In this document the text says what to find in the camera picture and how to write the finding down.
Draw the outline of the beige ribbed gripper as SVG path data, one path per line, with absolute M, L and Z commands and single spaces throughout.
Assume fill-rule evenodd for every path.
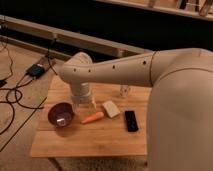
M 71 99 L 72 110 L 74 113 L 77 112 L 78 104 L 89 103 L 89 108 L 92 110 L 97 110 L 97 104 L 95 100 L 92 100 L 92 91 L 88 83 L 73 84 L 70 86 L 71 89 Z

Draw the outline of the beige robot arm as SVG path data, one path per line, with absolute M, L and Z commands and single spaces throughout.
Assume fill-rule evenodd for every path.
M 164 50 L 100 63 L 80 52 L 59 75 L 78 98 L 90 82 L 149 87 L 149 171 L 213 171 L 213 52 Z

